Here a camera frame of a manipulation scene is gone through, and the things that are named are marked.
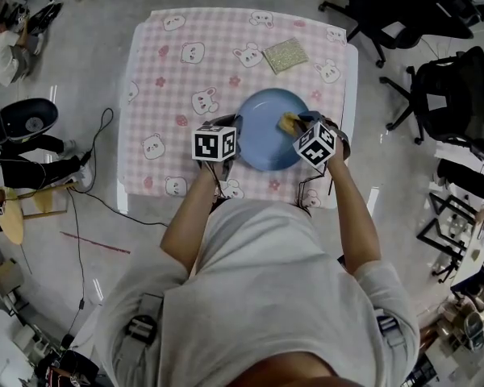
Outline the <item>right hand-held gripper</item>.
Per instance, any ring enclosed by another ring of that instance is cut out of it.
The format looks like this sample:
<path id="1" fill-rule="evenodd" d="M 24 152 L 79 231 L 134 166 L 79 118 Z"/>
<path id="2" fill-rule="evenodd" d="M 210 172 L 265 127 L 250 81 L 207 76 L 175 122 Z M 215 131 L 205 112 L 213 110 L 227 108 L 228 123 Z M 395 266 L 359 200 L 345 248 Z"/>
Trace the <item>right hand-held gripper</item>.
<path id="1" fill-rule="evenodd" d="M 293 146 L 300 158 L 318 169 L 337 152 L 337 142 L 342 143 L 343 158 L 351 154 L 348 136 L 330 119 L 317 110 L 306 110 L 292 121 L 293 136 L 298 136 Z"/>

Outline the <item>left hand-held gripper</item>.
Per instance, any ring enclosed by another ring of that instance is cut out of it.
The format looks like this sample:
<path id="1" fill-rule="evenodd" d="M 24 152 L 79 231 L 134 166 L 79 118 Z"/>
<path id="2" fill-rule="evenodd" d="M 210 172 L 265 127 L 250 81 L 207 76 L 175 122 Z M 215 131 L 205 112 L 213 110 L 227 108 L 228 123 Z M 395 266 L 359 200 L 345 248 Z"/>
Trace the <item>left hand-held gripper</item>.
<path id="1" fill-rule="evenodd" d="M 192 159 L 207 164 L 219 181 L 228 179 L 238 156 L 237 119 L 237 114 L 219 116 L 192 131 Z"/>

